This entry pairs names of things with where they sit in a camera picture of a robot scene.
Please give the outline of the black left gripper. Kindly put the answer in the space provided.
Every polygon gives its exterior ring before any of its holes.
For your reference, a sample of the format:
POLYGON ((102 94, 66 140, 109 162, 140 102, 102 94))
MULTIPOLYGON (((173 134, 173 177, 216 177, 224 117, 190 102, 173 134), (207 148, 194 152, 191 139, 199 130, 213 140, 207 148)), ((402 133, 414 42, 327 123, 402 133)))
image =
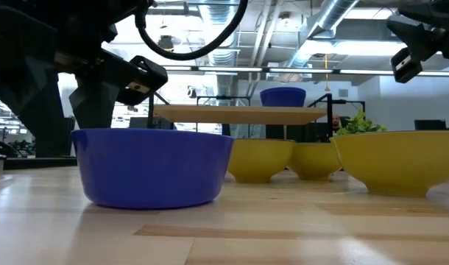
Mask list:
POLYGON ((139 105, 169 80, 157 63, 140 55, 125 60, 101 46, 72 49, 56 44, 52 63, 57 75, 76 78, 69 102, 80 129, 110 128, 115 103, 139 105))

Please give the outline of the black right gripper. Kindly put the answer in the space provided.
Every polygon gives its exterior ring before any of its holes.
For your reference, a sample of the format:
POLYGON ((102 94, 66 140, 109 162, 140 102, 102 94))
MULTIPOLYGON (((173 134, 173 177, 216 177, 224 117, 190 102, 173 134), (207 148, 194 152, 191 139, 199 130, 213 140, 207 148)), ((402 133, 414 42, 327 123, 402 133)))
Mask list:
MULTIPOLYGON (((422 22, 449 22, 449 0, 425 0, 398 8, 408 18, 422 22)), ((402 42, 402 48, 390 60, 395 81, 407 83, 417 76, 425 62, 437 52, 449 60, 449 30, 426 29, 423 23, 388 20, 387 27, 402 42)))

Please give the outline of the yellow ceramic bowl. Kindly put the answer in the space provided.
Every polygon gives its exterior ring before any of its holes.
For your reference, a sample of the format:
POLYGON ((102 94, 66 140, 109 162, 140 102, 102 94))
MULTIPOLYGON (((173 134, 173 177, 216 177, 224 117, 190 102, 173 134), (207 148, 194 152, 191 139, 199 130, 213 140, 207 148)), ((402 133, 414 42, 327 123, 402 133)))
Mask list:
POLYGON ((330 141, 342 168, 373 194, 424 197, 449 181, 449 130, 368 132, 330 141))
POLYGON ((279 139, 236 139, 227 171, 237 183, 269 183, 283 171, 297 144, 279 139))
POLYGON ((342 166, 336 148, 331 143, 296 144, 287 167, 300 180, 328 181, 342 166))

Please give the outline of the black computer monitor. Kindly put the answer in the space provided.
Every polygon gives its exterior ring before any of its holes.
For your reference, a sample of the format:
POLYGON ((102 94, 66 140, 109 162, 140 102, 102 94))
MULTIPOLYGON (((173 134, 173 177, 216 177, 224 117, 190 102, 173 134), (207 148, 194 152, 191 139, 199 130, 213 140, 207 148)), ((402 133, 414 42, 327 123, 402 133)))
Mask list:
POLYGON ((446 130, 445 120, 424 119, 414 121, 415 130, 446 130))
POLYGON ((158 116, 153 117, 151 123, 149 123, 148 117, 131 117, 129 128, 173 130, 175 126, 170 121, 158 116))

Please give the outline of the black ceiling dome device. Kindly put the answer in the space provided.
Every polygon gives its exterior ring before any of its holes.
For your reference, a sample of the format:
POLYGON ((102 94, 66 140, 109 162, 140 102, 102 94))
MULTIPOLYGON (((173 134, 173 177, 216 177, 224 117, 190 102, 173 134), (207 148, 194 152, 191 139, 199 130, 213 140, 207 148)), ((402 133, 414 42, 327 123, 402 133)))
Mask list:
POLYGON ((174 44, 171 35, 161 35, 158 41, 158 46, 167 52, 174 51, 174 44))

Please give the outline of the green potted plant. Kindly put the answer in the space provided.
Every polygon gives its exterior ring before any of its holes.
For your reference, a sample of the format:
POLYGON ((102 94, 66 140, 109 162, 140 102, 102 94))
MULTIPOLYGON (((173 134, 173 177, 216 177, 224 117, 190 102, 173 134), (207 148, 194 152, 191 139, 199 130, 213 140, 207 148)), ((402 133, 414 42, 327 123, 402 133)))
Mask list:
POLYGON ((386 128, 379 124, 374 124, 366 117, 366 113, 362 109, 358 109, 358 113, 346 120, 346 125, 336 131, 337 135, 352 135, 360 133, 376 133, 385 132, 386 128))

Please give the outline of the silver spiral ceiling duct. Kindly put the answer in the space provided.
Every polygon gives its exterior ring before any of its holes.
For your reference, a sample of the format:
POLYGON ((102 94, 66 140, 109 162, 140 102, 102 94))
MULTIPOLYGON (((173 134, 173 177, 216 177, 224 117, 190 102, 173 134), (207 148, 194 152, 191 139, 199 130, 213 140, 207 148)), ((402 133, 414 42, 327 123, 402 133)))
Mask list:
POLYGON ((300 27, 298 37, 302 41, 297 51, 289 58, 286 67, 303 68, 309 59, 317 54, 316 44, 311 40, 322 35, 323 38, 333 39, 336 28, 346 15, 360 0, 324 0, 321 9, 315 15, 306 18, 300 27))
MULTIPOLYGON (((225 5, 200 6, 203 19, 203 38, 206 44, 216 39, 231 22, 236 13, 236 7, 225 5)), ((219 46, 208 54, 212 66, 234 66, 236 64, 236 34, 233 32, 219 46)))

